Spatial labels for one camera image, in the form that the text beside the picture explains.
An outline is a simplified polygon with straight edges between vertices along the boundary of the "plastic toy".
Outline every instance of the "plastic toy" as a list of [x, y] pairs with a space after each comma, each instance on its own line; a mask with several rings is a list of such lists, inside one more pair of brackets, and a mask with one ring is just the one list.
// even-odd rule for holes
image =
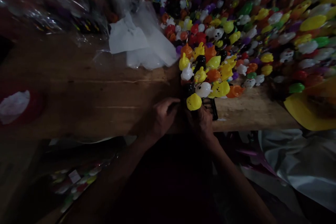
[[184, 68], [186, 68], [188, 66], [188, 64], [190, 63], [189, 59], [186, 57], [186, 54], [183, 53], [182, 54], [182, 58], [180, 59], [180, 62], [179, 62], [179, 69], [180, 71], [182, 71]]
[[201, 83], [205, 81], [206, 78], [207, 78], [207, 74], [204, 71], [204, 68], [201, 66], [201, 68], [195, 73], [195, 82]]
[[190, 62], [189, 62], [188, 66], [182, 70], [181, 79], [188, 81], [191, 79], [192, 76], [194, 76], [194, 73], [190, 67]]
[[202, 106], [202, 99], [197, 94], [192, 94], [187, 98], [187, 108], [190, 111], [199, 109]]
[[247, 79], [247, 80], [243, 83], [242, 87], [243, 87], [243, 88], [248, 88], [248, 89], [250, 89], [250, 88], [252, 88], [255, 84], [256, 84], [256, 80], [255, 80], [255, 79]]
[[199, 55], [204, 55], [204, 54], [205, 54], [205, 52], [204, 52], [204, 46], [203, 46], [203, 42], [201, 42], [198, 45], [198, 47], [195, 47], [194, 55], [193, 55], [194, 60], [196, 60]]
[[264, 82], [265, 76], [263, 74], [257, 75], [254, 79], [255, 79], [255, 85], [260, 86], [260, 84]]
[[201, 98], [208, 97], [211, 92], [213, 91], [211, 90], [211, 85], [208, 82], [203, 82], [196, 85], [196, 94]]

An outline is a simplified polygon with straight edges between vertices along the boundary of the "wooden plank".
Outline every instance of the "wooden plank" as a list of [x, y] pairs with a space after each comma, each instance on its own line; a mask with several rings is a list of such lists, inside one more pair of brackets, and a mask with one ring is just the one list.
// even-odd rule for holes
[[[48, 95], [43, 114], [20, 127], [0, 129], [8, 138], [41, 139], [73, 134], [112, 137], [138, 134], [147, 126], [151, 106], [180, 95], [179, 70], [125, 68], [125, 56], [106, 55], [108, 71], [93, 62], [101, 43], [78, 48], [66, 36], [27, 38], [0, 65], [0, 79], [16, 79]], [[237, 99], [216, 99], [216, 131], [297, 128], [298, 124], [264, 87]], [[184, 129], [182, 115], [170, 132]]]

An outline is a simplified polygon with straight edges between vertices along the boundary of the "toy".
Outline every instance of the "toy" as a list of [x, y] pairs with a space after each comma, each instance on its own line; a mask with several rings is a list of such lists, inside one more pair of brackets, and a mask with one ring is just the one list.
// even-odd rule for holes
[[280, 62], [284, 63], [285, 61], [290, 62], [293, 60], [294, 51], [287, 48], [280, 54]]
[[213, 56], [207, 63], [206, 66], [210, 69], [217, 69], [221, 63], [220, 56]]
[[180, 62], [178, 63], [178, 65], [179, 65], [178, 67], [179, 67], [180, 71], [182, 71], [184, 68], [186, 68], [189, 63], [190, 63], [189, 59], [186, 57], [186, 54], [183, 53], [182, 58], [180, 59]]
[[194, 60], [197, 59], [197, 57], [199, 55], [204, 55], [205, 52], [204, 52], [204, 46], [203, 46], [203, 42], [201, 42], [198, 47], [195, 47], [195, 50], [194, 50]]
[[192, 94], [187, 98], [187, 108], [190, 111], [199, 109], [202, 106], [202, 99], [197, 94]]
[[211, 85], [208, 82], [203, 82], [196, 85], [196, 94], [201, 98], [208, 97], [211, 92], [213, 91], [211, 90]]
[[247, 79], [244, 83], [243, 83], [243, 85], [242, 85], [242, 87], [243, 88], [252, 88], [254, 85], [256, 84], [256, 80], [255, 79]]
[[196, 71], [195, 73], [195, 82], [196, 83], [201, 83], [203, 81], [205, 81], [205, 79], [207, 78], [207, 74], [204, 71], [204, 68], [201, 66], [200, 69], [198, 71]]
[[260, 84], [263, 83], [265, 80], [265, 75], [263, 74], [257, 75], [254, 79], [255, 79], [255, 85], [260, 86]]
[[190, 62], [188, 63], [188, 66], [182, 70], [181, 73], [181, 79], [188, 81], [191, 79], [191, 77], [194, 76], [193, 70], [190, 67]]
[[230, 86], [227, 82], [218, 82], [216, 81], [212, 88], [212, 93], [210, 93], [208, 95], [209, 98], [219, 98], [219, 97], [223, 97], [226, 96], [227, 93], [230, 91]]

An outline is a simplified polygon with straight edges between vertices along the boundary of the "orange toy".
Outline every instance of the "orange toy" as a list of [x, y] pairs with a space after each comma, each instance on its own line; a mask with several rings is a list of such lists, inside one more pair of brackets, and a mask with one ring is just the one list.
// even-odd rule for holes
[[218, 81], [218, 79], [221, 77], [221, 73], [216, 70], [216, 69], [211, 69], [208, 73], [207, 73], [207, 79], [206, 82], [215, 82]]
[[181, 49], [181, 58], [182, 58], [182, 55], [183, 53], [185, 53], [185, 56], [188, 58], [188, 59], [191, 59], [191, 57], [193, 56], [193, 49], [188, 45], [188, 43], [182, 47]]
[[244, 92], [245, 88], [242, 88], [241, 86], [235, 85], [235, 86], [230, 86], [230, 91], [226, 95], [227, 98], [236, 98], [242, 95]]
[[249, 74], [251, 72], [255, 72], [258, 69], [258, 65], [256, 63], [250, 63], [247, 67], [246, 74]]
[[217, 52], [215, 50], [215, 45], [212, 45], [212, 47], [207, 48], [206, 46], [205, 48], [205, 59], [206, 59], [206, 63], [213, 57], [216, 56]]

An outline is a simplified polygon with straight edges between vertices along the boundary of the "yellow duck toy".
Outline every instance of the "yellow duck toy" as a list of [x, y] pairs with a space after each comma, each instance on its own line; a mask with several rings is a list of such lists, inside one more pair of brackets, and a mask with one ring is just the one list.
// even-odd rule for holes
[[264, 53], [261, 58], [260, 58], [262, 63], [269, 63], [269, 62], [273, 62], [273, 54], [271, 54], [270, 52], [268, 53]]
[[180, 69], [180, 71], [182, 71], [184, 68], [186, 68], [188, 66], [188, 64], [190, 63], [189, 59], [186, 57], [186, 54], [183, 53], [182, 58], [180, 59], [180, 62], [178, 63], [178, 67]]
[[187, 108], [190, 111], [199, 109], [202, 106], [202, 99], [197, 94], [192, 94], [187, 98]]
[[201, 83], [203, 81], [205, 81], [205, 79], [207, 78], [207, 74], [206, 72], [204, 71], [204, 67], [200, 67], [198, 71], [196, 71], [195, 73], [195, 82], [196, 83]]
[[199, 55], [205, 55], [203, 42], [201, 42], [198, 47], [194, 49], [194, 60], [197, 59]]
[[212, 92], [208, 95], [208, 98], [219, 98], [219, 97], [223, 97], [226, 96], [229, 92], [230, 92], [230, 86], [228, 84], [228, 82], [218, 82], [216, 81], [212, 88], [211, 88]]

